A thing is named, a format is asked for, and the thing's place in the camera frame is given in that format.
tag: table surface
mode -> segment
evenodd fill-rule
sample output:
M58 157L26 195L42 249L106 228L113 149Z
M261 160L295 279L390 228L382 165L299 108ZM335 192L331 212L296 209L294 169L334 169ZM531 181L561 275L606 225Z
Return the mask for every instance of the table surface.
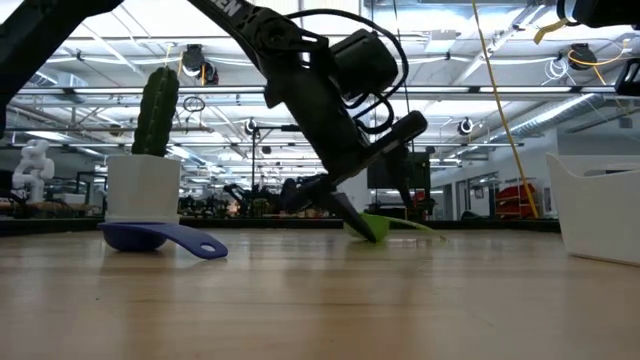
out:
M568 256L556 234L211 232L228 259L0 239L0 358L640 358L640 268Z

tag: white flower pot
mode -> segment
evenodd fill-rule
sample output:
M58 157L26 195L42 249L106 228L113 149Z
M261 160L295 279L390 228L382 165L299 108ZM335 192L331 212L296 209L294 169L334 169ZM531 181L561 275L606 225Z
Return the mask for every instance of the white flower pot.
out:
M110 156L106 222L177 224L180 161L151 155Z

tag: cable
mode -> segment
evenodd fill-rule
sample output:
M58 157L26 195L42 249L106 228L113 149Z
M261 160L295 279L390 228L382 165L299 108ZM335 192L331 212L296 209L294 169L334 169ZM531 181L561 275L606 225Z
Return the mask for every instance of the cable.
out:
M400 41L398 41L398 39L388 30L380 27L378 24L374 23L373 21L364 18L362 16L356 15L356 14L352 14L350 12L346 12L346 11L342 11L342 10L336 10L336 9L311 9L311 10L303 10L303 11L299 11L299 12L295 12L293 14L288 14L285 15L288 19L297 19L300 17L305 17L305 16L314 16L314 15L334 15L334 16L339 16L339 17L344 17L356 22L360 22L363 23L367 26L369 26L370 28L382 33L384 36L386 36L395 46L396 50L398 51L398 54L400 55L400 60L402 61L402 77L400 78L400 81L394 85L391 90L389 92L387 92L382 98L384 99L389 99L391 97L391 95L395 94L398 89L400 89L400 86L402 86L402 84L405 84L407 77L409 76L409 60L407 59L407 54L404 52L404 49L402 48L402 44L400 44ZM379 106L380 104L382 104L382 99L377 100L376 102L374 102L372 105L370 105L369 107L367 107L365 110L359 112L356 116L354 116L354 119L358 119L361 118L363 115L367 114L369 111L373 110L374 108L376 108L377 106Z
M391 103L389 102L389 100L385 99L384 96L382 96L381 94L374 94L374 96L378 98L378 100L382 101L382 103L387 107L389 116L387 116L387 120L385 120L384 123L378 126L374 126L372 128L366 126L362 121L356 120L356 125L360 129L362 129L364 133L369 135L379 135L389 130L389 128L393 125L393 120L396 117L395 113L393 112L393 106L391 106Z
M500 94L498 93L498 85L496 84L496 79L493 74L493 69L491 68L491 60L489 60L487 45L484 42L484 34L482 33L482 28L480 27L480 16L478 15L478 6L476 4L476 0L471 0L471 5L473 7L473 14L476 19L476 25L478 26L478 34L480 35L480 39L481 39L480 44L482 44L482 52L484 53L484 58L486 59L486 62L487 62L487 70L489 71L491 86L493 86L493 94L496 97L496 104L498 105L500 120L502 120L502 126L504 127L504 131L507 134L507 138L509 139L509 144L511 145L511 151L513 151L513 157L516 160L516 164L518 165L518 171L520 172L520 177L522 178L522 185L524 186L524 190L527 193L527 198L529 199L529 206L531 206L531 210L533 211L533 216L537 219L540 217L540 215L538 214L538 208L536 208L536 203L533 200L533 195L531 195L531 190L529 189L529 184L526 176L524 175L522 163L520 162L520 155L518 155L518 149L516 149L516 145L513 141L513 137L511 136L511 131L509 130L509 124L507 123L507 117L505 116L504 110L502 109Z
M371 94L362 94L362 96L360 96L360 98L358 98L358 100L356 100L353 104L344 104L344 106L347 109L356 109L358 108L360 105L362 105L365 101L367 101L367 99L369 98L369 95Z
M602 66L602 65L611 64L613 62L621 60L622 55L624 55L626 48L627 48L627 41L625 40L625 41L622 42L622 50L620 50L620 54L618 54L618 56L614 57L613 59L610 59L610 60L607 60L607 61L602 61L602 62L592 63L592 62L587 62L587 61L582 61L582 60L575 59L575 58L573 58L571 56L571 54L575 53L574 50L569 51L569 53L567 54L567 57L569 57L569 59L571 61L573 61L574 63L576 63L576 64L586 65L586 66Z

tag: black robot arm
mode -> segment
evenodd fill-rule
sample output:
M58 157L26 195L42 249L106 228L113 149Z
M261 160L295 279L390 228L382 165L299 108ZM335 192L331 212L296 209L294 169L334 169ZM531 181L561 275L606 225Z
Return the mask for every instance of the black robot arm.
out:
M374 95L378 98L376 104L380 104L391 95L383 96L382 93L397 78L398 66L377 33L359 30L330 47L326 37L301 29L291 20L320 14L318 10L285 17L245 0L188 1L238 42L267 80L264 92L267 106L272 108L280 103L287 106L327 169L328 174L303 185L285 206L294 211L316 203L341 216L365 238L375 240L373 232L346 196L336 192L336 186L384 157L388 169L393 172L391 175L398 178L398 190L403 198L409 198L402 175L393 171L406 157L406 151L398 149L427 128L426 119L417 111L394 123L390 109L388 121L375 131L352 118L347 111L345 101L356 99L355 104L362 104L369 95ZM121 2L25 1L0 27L0 46L3 50L10 49L8 54L0 55L0 84L3 84L0 85L0 105L5 106L10 101L84 18L110 11ZM340 16L358 17L344 15L344 12ZM397 39L366 19L358 21L392 40L403 58L402 80L405 80L408 63ZM308 55L308 61L303 60L304 54ZM16 62L28 56L29 66L18 66ZM400 83L396 84L393 90L399 86ZM5 124L5 119L0 118L0 135ZM386 135L369 143L367 133L384 131L387 131Z

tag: cactus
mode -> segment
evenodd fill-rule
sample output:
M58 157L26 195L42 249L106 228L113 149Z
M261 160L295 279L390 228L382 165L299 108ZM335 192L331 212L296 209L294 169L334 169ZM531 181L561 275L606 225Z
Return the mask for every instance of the cactus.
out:
M134 135L133 154L164 157L178 102L178 74L161 67L149 76L144 87L138 127Z

